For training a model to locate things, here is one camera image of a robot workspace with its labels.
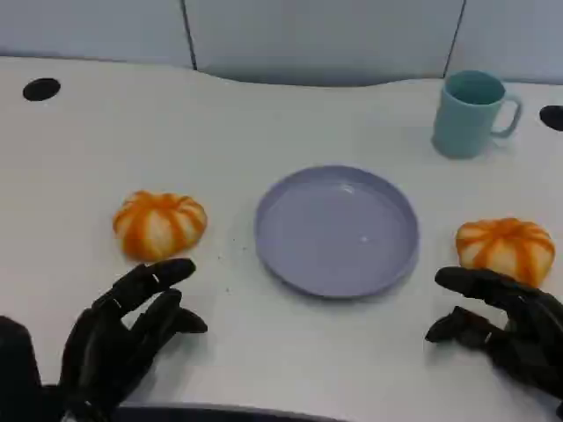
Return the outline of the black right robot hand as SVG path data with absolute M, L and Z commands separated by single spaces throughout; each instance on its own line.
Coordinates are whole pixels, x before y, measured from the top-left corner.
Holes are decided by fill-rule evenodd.
M 505 311 L 501 329 L 486 318 L 456 306 L 435 321 L 425 340 L 456 342 L 488 356 L 512 379 L 562 398 L 562 303 L 538 288 L 488 269 L 446 266 L 435 282 L 466 298 L 481 300 Z

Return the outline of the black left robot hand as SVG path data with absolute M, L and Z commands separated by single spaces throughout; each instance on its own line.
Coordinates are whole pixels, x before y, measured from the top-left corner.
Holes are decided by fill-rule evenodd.
M 175 335 L 207 332 L 175 288 L 195 270 L 189 258 L 140 264 L 82 312 L 63 349 L 63 420 L 109 420 Z

